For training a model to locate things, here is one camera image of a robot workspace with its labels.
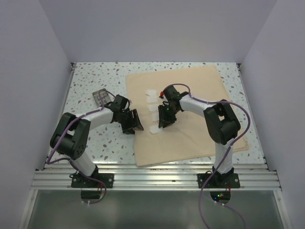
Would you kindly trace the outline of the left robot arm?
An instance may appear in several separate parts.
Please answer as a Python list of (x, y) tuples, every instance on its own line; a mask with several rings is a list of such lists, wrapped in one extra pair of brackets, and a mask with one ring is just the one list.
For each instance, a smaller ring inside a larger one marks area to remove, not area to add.
[(116, 95), (114, 100), (102, 103), (96, 110), (81, 115), (64, 113), (51, 137), (52, 151), (46, 163), (48, 165), (67, 160), (82, 175), (82, 181), (88, 187), (98, 184), (98, 168), (85, 152), (89, 132), (99, 126), (119, 123), (122, 133), (135, 134), (143, 131), (136, 109), (130, 109), (130, 101)]

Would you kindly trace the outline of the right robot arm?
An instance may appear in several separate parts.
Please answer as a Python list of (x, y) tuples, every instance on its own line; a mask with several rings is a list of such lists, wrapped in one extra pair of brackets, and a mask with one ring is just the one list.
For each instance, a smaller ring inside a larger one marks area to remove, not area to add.
[(208, 134), (215, 142), (215, 163), (209, 183), (224, 187), (234, 174), (232, 146), (241, 125), (227, 100), (204, 101), (191, 96), (190, 92), (180, 93), (173, 85), (160, 92), (163, 104), (158, 106), (160, 128), (168, 127), (177, 120), (178, 112), (188, 111), (205, 119)]

